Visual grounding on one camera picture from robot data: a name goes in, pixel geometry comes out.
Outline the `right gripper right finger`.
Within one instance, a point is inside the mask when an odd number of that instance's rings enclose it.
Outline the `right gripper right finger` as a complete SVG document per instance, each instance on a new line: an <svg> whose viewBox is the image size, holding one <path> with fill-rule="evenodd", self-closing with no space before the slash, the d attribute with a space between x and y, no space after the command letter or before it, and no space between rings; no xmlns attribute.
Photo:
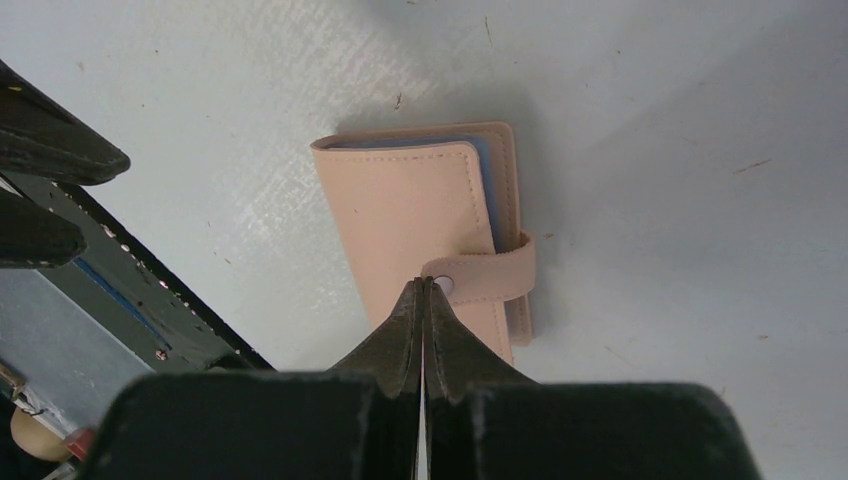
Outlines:
<svg viewBox="0 0 848 480"><path fill-rule="evenodd" d="M730 408L696 383L540 383L422 284L433 479L757 479Z"/></svg>

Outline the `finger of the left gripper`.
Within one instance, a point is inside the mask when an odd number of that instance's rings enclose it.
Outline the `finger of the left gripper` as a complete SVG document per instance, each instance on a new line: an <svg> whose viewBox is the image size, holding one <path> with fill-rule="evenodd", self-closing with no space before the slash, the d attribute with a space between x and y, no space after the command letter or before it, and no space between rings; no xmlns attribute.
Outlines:
<svg viewBox="0 0 848 480"><path fill-rule="evenodd" d="M82 230L32 201L1 190L1 268L63 266L87 248Z"/></svg>
<svg viewBox="0 0 848 480"><path fill-rule="evenodd" d="M118 147L1 64L2 170L91 186L130 167Z"/></svg>

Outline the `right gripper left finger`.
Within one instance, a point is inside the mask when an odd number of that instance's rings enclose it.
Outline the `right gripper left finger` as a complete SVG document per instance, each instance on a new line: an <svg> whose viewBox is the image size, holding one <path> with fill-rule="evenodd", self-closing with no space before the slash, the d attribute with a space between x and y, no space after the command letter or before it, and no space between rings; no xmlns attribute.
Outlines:
<svg viewBox="0 0 848 480"><path fill-rule="evenodd" d="M413 479L424 283L330 369L156 374L125 388L83 479Z"/></svg>

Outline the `tan leather card holder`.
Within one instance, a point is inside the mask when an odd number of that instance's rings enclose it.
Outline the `tan leather card holder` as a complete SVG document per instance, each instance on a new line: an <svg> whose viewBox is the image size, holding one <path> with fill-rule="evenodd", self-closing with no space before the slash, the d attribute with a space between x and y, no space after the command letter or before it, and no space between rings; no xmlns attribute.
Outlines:
<svg viewBox="0 0 848 480"><path fill-rule="evenodd" d="M521 225L508 124L337 134L311 151L372 324L409 280L429 277L503 360L531 341L536 249Z"/></svg>

